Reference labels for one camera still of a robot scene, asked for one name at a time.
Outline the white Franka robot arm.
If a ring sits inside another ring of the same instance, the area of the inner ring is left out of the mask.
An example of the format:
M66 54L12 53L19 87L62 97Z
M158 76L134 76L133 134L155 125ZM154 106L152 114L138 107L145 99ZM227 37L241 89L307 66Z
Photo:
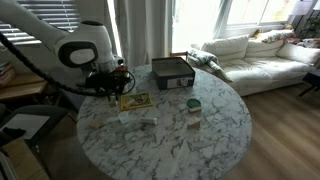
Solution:
M99 22L82 21L73 32L68 32L49 25L17 0L0 0L0 20L40 40L67 67L93 66L84 80L84 87L94 92L81 91L42 72L3 33L0 34L1 43L25 66L59 88L78 95L118 98L125 94L128 83L135 83L133 74L123 65L124 59L112 52L108 30Z

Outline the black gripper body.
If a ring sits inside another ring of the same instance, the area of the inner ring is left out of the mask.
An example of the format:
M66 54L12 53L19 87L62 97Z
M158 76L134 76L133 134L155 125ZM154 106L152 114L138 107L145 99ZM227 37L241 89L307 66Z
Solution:
M124 94L125 86L132 81L132 74L126 70L90 73L85 79L85 87L94 89L94 96L110 96Z

